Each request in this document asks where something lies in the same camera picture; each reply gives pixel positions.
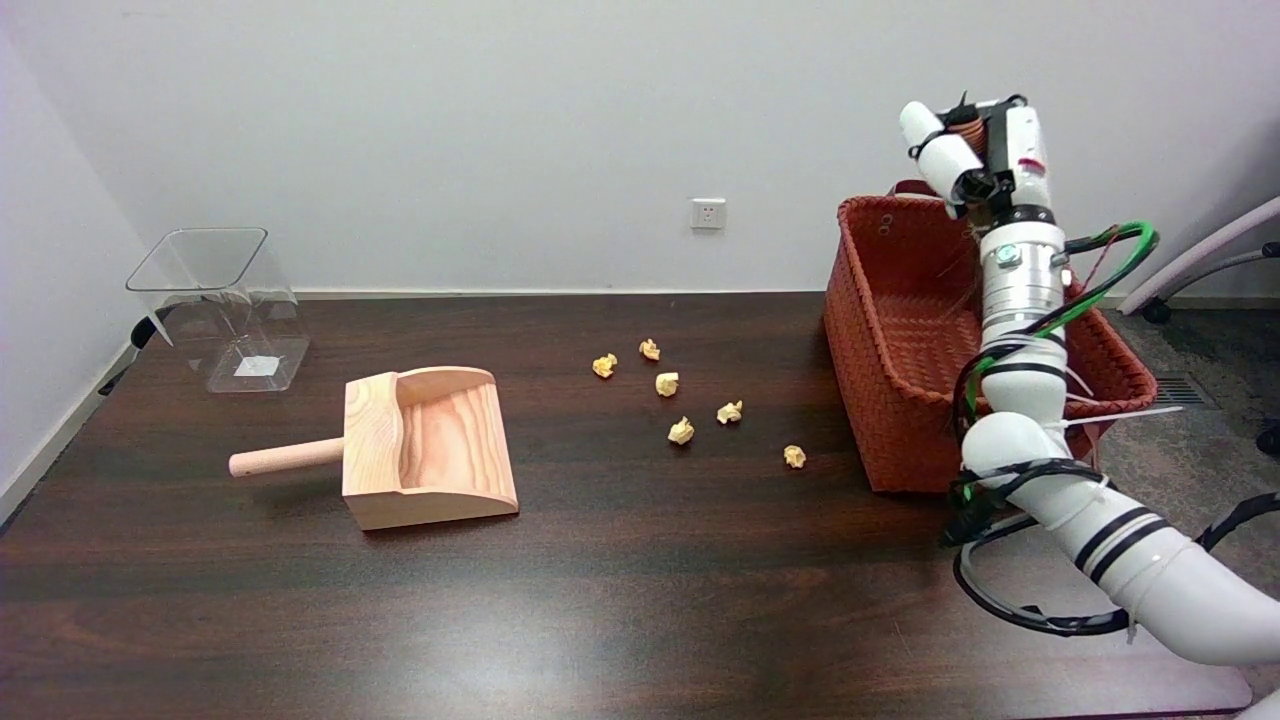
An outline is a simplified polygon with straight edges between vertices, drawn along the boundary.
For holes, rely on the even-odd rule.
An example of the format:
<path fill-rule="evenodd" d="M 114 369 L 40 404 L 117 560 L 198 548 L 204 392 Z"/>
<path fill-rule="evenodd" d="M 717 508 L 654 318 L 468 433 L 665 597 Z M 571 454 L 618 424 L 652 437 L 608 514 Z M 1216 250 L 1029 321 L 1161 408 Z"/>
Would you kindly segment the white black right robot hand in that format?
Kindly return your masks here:
<path fill-rule="evenodd" d="M 979 234 L 1019 222 L 1053 224 L 1048 159 L 1037 110 L 1020 94 L 943 111 L 913 101 L 899 128 L 920 178 L 952 219 Z"/>

